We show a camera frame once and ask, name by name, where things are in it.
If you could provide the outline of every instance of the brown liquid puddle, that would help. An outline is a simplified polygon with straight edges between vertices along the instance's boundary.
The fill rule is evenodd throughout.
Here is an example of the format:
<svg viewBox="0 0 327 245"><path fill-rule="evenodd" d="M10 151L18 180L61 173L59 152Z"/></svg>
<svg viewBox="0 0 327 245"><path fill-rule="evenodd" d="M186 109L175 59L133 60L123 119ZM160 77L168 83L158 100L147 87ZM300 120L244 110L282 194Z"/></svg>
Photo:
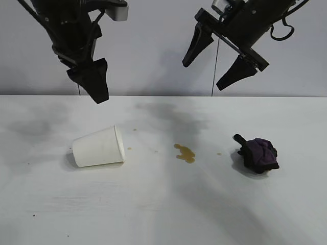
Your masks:
<svg viewBox="0 0 327 245"><path fill-rule="evenodd" d="M182 146L180 144L175 144L174 147L179 149L181 155L176 156L176 158L184 160L187 163L195 162L195 154L191 151L190 148Z"/></svg>

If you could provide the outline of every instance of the wire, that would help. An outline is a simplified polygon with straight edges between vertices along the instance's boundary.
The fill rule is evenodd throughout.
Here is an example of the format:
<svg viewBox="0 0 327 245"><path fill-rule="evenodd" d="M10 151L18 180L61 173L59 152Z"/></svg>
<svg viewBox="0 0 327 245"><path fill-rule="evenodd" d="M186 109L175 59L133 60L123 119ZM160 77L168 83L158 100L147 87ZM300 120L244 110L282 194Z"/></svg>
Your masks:
<svg viewBox="0 0 327 245"><path fill-rule="evenodd" d="M293 9L287 11L285 14L283 14L280 18L278 18L277 20L275 20L272 24L276 23L277 21L280 21L284 18L286 18L287 16L293 14L294 12L296 12L297 10L299 10L300 8L302 8L304 6L304 4L306 4L309 0L303 0L301 3L299 3L296 7L294 7Z"/></svg>
<svg viewBox="0 0 327 245"><path fill-rule="evenodd" d="M308 1L309 1L309 0L303 0L301 3L299 3L299 4L298 4L296 7L294 7L293 9L291 9L291 10L288 9L288 11L287 11L285 14L283 14L280 18L278 18L277 20L275 20L275 21L272 23L271 31L270 31L270 36L271 36L272 39L274 39L274 40L276 40L276 41L284 41L284 40L290 38L290 37L294 34L294 32L295 32L295 28L294 28L293 26L287 24L287 22L286 22L286 17L289 16L289 15L291 15L291 14L293 14L294 12L296 12L297 10L299 10L300 8L302 8L302 7L304 6L304 4L306 4ZM273 36L273 32L274 32L274 25L273 25L273 24L276 23L276 22L278 22L278 21L280 21L280 20L282 20L284 26L286 26L286 27L290 27L290 28L291 28L291 31L290 31L290 33L287 34L285 37L278 38L278 37L274 37L274 36Z"/></svg>
<svg viewBox="0 0 327 245"><path fill-rule="evenodd" d="M43 28L57 41L61 42L60 38L56 35L56 33L47 25L47 23L38 16L38 14L24 1L24 0L17 0L26 10L29 12L30 15L34 17L34 19L41 25Z"/></svg>
<svg viewBox="0 0 327 245"><path fill-rule="evenodd" d="M215 64L215 70L214 70L214 81L213 81L213 87L212 87L212 90L211 90L211 97L214 96L214 87L215 87L215 81L216 81L216 69L217 69L218 54L219 54L219 43L220 43L220 38L218 38L218 46L217 46L217 54L216 54L216 64Z"/></svg>
<svg viewBox="0 0 327 245"><path fill-rule="evenodd" d="M94 31L97 27L97 24L99 23L100 19L103 17L103 15L105 14L105 11L104 10L100 10L101 13L99 14L99 16L95 19L95 21L93 21L92 23L92 28L91 28L91 31L90 33L88 34L88 38L87 38L87 42L86 42L86 45L84 46L85 48L85 51L84 51L84 55L83 55L83 59L86 58L87 56L87 52L88 52L88 47L89 45L91 44L91 41L92 39L94 38Z"/></svg>

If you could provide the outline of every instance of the white paper cup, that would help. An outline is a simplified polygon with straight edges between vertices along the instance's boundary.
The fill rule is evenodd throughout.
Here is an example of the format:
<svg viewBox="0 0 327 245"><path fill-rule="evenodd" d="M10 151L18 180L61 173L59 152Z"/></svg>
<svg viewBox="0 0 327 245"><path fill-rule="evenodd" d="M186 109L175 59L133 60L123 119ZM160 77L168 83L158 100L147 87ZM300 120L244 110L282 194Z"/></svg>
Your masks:
<svg viewBox="0 0 327 245"><path fill-rule="evenodd" d="M125 161L122 136L116 126L74 140L73 154L79 167Z"/></svg>

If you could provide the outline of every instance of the white wall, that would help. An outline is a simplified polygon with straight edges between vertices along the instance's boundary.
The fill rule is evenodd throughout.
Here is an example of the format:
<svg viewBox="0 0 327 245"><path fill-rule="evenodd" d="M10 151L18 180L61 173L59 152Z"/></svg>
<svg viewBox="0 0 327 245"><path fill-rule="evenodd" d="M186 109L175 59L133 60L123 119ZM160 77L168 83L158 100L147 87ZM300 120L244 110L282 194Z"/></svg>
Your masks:
<svg viewBox="0 0 327 245"><path fill-rule="evenodd" d="M127 22L104 17L95 59L108 61L110 94L210 95L214 75L217 81L237 54L221 42L216 74L217 39L189 68L183 68L182 59L193 35L194 15L201 7L211 11L211 2L130 0ZM287 41L276 42L266 34L254 48L271 65L224 92L215 88L215 95L326 96L326 8L327 1L314 0L291 16L296 31ZM47 33L16 0L0 1L0 23L1 94L78 94Z"/></svg>

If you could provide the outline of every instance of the crumpled cloth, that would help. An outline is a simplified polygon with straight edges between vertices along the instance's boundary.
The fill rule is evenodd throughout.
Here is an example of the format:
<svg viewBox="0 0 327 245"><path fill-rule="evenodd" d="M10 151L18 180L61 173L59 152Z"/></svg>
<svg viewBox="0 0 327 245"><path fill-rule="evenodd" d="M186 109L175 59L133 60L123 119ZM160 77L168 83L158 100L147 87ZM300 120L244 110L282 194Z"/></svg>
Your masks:
<svg viewBox="0 0 327 245"><path fill-rule="evenodd" d="M234 135L234 140L242 145L238 154L244 157L244 166L257 174L272 169L279 169L277 150L269 140L255 138L246 141L241 135Z"/></svg>

